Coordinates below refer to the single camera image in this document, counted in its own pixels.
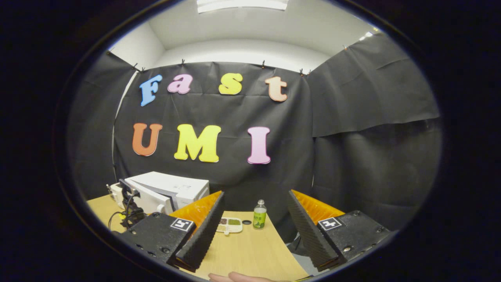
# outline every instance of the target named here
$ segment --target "yellow letter m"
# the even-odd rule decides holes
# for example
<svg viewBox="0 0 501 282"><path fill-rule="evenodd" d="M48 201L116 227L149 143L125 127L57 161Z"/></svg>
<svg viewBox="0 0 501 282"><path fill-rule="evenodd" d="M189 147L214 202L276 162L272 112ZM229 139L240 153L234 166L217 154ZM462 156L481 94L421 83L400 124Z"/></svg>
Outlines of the yellow letter m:
<svg viewBox="0 0 501 282"><path fill-rule="evenodd" d="M216 155L216 143L217 135L221 132L221 127L208 125L203 129L198 138L190 124L180 124L177 130L179 130L179 143L174 158L187 160L188 154L186 153L186 148L188 148L188 153L192 160L196 159L198 152L202 149L202 153L198 157L199 160L207 163L217 163L219 161L219 157Z"/></svg>

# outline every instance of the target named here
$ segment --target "wooden table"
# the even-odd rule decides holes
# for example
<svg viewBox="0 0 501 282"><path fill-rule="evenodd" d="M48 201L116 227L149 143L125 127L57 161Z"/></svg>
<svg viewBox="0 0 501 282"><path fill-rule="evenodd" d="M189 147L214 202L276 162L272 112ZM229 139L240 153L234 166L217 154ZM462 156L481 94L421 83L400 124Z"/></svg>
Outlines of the wooden table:
<svg viewBox="0 0 501 282"><path fill-rule="evenodd" d="M87 203L106 226L114 212L123 210L108 195L89 200ZM252 211L223 213L223 217L250 221L253 220L253 215ZM120 221L119 215L113 217L112 230L125 231ZM275 281L294 281L308 276L287 249L269 217L266 218L262 230L256 230L252 225L244 225L240 233L230 233L226 236L222 232L216 232L196 273L181 270L207 280L209 273L227 276L231 271Z"/></svg>

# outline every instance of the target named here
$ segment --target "green bottle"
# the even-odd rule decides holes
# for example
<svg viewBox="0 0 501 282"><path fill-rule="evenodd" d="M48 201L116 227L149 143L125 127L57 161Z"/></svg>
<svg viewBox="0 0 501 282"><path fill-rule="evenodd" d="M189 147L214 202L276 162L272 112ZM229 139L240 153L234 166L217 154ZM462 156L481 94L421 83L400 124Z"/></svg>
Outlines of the green bottle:
<svg viewBox="0 0 501 282"><path fill-rule="evenodd" d="M262 229L265 226L266 207L265 201L259 200L258 205L254 208L254 229Z"/></svg>

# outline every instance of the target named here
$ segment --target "letter u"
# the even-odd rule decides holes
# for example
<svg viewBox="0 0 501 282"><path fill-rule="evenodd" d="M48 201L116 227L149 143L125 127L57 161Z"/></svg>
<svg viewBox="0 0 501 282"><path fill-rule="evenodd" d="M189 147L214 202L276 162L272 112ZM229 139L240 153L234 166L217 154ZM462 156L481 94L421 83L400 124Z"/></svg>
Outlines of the letter u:
<svg viewBox="0 0 501 282"><path fill-rule="evenodd" d="M143 147L143 132L146 129L145 123L134 124L134 137L132 138L132 148L136 154L140 156L151 156L156 151L156 145L158 141L158 133L162 129L162 125L153 123L150 125L151 137L150 145L148 147Z"/></svg>

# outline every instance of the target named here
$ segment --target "letter f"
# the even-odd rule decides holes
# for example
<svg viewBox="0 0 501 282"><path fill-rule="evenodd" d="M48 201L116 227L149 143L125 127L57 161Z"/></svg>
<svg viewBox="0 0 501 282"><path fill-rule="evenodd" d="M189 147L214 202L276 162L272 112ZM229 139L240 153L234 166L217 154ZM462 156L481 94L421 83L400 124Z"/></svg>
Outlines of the letter f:
<svg viewBox="0 0 501 282"><path fill-rule="evenodd" d="M143 93L143 100L141 102L141 107L144 107L145 105L149 104L151 101L155 100L155 96L151 94L151 92L156 93L158 91L158 83L159 81L162 81L162 76L157 75L150 80L147 80L146 82L143 82L141 85L139 85L139 88L141 88L141 91Z"/></svg>

